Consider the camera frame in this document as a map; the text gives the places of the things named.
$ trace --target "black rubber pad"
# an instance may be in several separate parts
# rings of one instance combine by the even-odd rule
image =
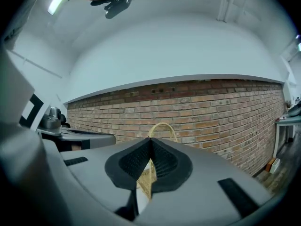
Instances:
[[[218,181],[223,191],[231,200],[241,217],[246,217],[255,212],[258,205],[243,191],[243,189],[231,178]]]
[[[88,159],[86,157],[78,157],[78,158],[74,158],[74,159],[70,159],[70,160],[65,160],[65,164],[66,166],[71,166],[71,165],[75,165],[84,161],[88,161]]]

